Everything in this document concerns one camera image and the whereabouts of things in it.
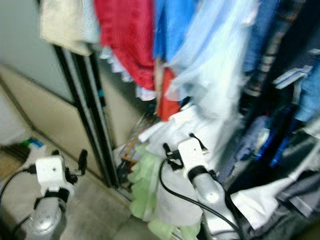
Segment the floor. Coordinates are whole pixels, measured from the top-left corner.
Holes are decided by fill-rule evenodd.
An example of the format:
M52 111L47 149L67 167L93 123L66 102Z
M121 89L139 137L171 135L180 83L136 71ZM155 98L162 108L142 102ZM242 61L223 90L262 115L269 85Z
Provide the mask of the floor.
M0 177L1 179L5 179L14 173L19 167L21 167L22 163L12 157L5 151L0 149Z
M38 157L48 155L52 146L32 151L28 165ZM72 160L67 160L71 169L77 167ZM21 219L33 210L40 188L34 175L21 174L7 188L2 200L6 223L13 228ZM89 172L79 177L75 184L75 195L68 200L67 225L61 240L156 240L145 222L133 217L128 210L129 202L115 190L105 187ZM28 221L22 226L26 230Z

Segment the hanging clothes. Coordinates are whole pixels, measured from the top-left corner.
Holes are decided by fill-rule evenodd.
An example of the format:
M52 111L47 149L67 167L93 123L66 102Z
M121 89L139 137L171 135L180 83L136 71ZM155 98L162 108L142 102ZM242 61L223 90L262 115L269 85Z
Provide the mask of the hanging clothes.
M163 96L174 78L175 75L172 73L170 68L166 67L163 73L163 90L161 93L162 97L160 99L159 107L157 110L158 117L164 122L167 122L169 120L169 117L179 112L180 109L179 103L177 101L170 101L166 98L166 96Z
M198 0L155 0L153 57L170 62L181 46Z
M100 44L111 47L133 80L154 90L154 1L95 0Z
M244 88L244 92L253 97L260 96L264 83L266 82L268 73L275 61L279 51L283 37L286 35L291 25L294 23L301 11L305 0L287 0L282 1L277 8L276 18L271 25L271 32L267 36L267 43L258 69L253 73Z
M272 22L276 16L279 0L261 0L258 14L252 26L248 48L243 62L245 73L253 72L258 65L260 55L267 40Z
M294 68L314 66L317 60L312 54L314 49L320 49L320 1L307 0L281 41L270 79L274 80Z
M85 41L98 44L100 41L100 26L95 14L93 0L82 0L83 27L82 37Z
M245 19L256 1L203 0L185 40L169 63L176 74L166 96L191 97L209 118L229 118L239 98L241 63L250 28Z
M76 54L89 56L92 51L82 36L83 21L82 1L41 1L41 38Z
M320 111L320 60L314 67L311 75L302 82L299 109L295 118L308 122Z

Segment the blue shirt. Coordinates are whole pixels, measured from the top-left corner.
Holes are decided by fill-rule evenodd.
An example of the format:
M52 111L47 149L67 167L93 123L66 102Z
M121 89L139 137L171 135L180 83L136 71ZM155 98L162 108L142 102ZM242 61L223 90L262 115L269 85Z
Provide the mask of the blue shirt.
M198 0L155 0L153 57L170 62L185 38Z

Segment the fabric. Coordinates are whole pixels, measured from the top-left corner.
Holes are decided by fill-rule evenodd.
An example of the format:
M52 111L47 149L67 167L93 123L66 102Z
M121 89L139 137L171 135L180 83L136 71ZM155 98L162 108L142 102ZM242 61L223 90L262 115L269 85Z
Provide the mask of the fabric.
M132 215L147 221L148 228L158 238L170 240L172 233L179 227L183 239L194 240L200 230L200 222L188 226L176 226L168 224L157 218L156 199L159 185L159 169L161 158L146 151L146 145L140 145L135 149L141 156L140 160L132 168L128 180L133 183L131 187L133 201L130 204Z
M281 239L290 240L320 220L319 176L319 172L303 172L297 182L278 194L279 206L269 221L256 230L236 211L244 239L273 240L281 236Z
M283 203L291 203L306 218L310 218L315 213L320 214L320 173L305 172L302 175L276 198Z
M135 217L143 221L150 221L156 208L156 191L162 160L147 152L146 146L143 144L138 146L135 151L140 154L141 158L132 167L132 173L127 177L133 183L131 187L133 201L129 209Z
M156 107L154 111L155 114L157 114L159 111L159 106L163 95L164 72L165 68L163 66L163 61L160 57L157 57L154 61L153 71L154 88L156 92Z
M133 80L154 90L153 0L95 0L100 44L111 47Z
M241 190L231 195L232 202L254 230L261 228L270 220L279 206L276 199L279 193L296 182L304 171L319 169L319 147L320 142L288 177L263 186Z
M276 18L271 25L271 32L267 36L267 43L260 57L259 66L245 86L247 95L258 97L267 79L268 73L276 59L283 37L298 17L305 0L282 1L277 8Z
M241 65L250 28L244 23L256 1L203 0L185 40L169 63L176 78L166 96L191 97L209 118L230 117L238 104Z
M122 66L121 62L114 55L114 53L110 47L103 47L99 58L106 60L111 65L111 71L113 73L120 73L121 80L124 83L133 82L132 77L129 75L129 73L127 73L127 70Z
M320 60L311 75L302 82L299 109L295 118L308 122L320 110Z
M142 101L151 101L157 97L156 91L147 90L139 85L135 86L135 96Z
M196 191L190 180L183 176L183 172L174 172L168 163L162 170L163 183L172 191L197 200ZM191 202L181 199L167 192L161 184L156 194L155 215L162 222L174 226L193 226L200 222L203 211Z
M162 94L166 92L166 90L168 89L174 77L175 75L172 73L170 68L166 67L163 73ZM157 115L162 121L167 122L171 115L179 112L179 109L180 109L180 106L177 101L170 101L166 98L166 96L162 96L160 99L158 110L157 110Z
M76 54L89 56L92 51L82 36L83 21L82 1L43 0L41 2L41 38Z
M100 41L100 26L95 14L92 0L82 0L83 27L82 37L85 41L98 44Z
M320 1L307 0L282 39L268 78L274 80L291 69L314 66L317 58L311 53L313 49L320 49L319 39Z
M253 153L259 134L265 127L268 119L269 118L267 116L259 116L253 121L237 146L235 154L237 162L248 159L248 157Z
M243 71L246 73L253 72L257 68L260 54L267 41L267 35L276 16L279 3L279 0L260 1L243 63Z
M238 216L237 220L246 240L276 240L279 236L282 240L292 240L319 217L320 215L309 219L292 207L280 205L270 220L257 230L252 229L242 216Z
M181 46L198 0L155 0L153 57L170 62Z
M165 159L164 143L167 143L171 150L176 150L178 144L193 133L209 150L209 153L204 156L205 160L209 169L217 173L225 161L222 155L239 124L240 118L237 112L234 112L230 119L211 119L203 116L198 106L192 105L173 114L168 122L150 127L148 132L152 134L148 139L146 136L143 139L149 141L146 149L150 153Z
M320 114L317 114L314 119L309 121L303 131L320 140Z
M319 217L320 215L315 218L308 219L302 216L299 212L280 206L272 216L272 218L275 219L274 224L271 225L269 231L265 232L257 239L275 240L281 236L281 240L291 240L307 227L311 226L316 220L319 220Z

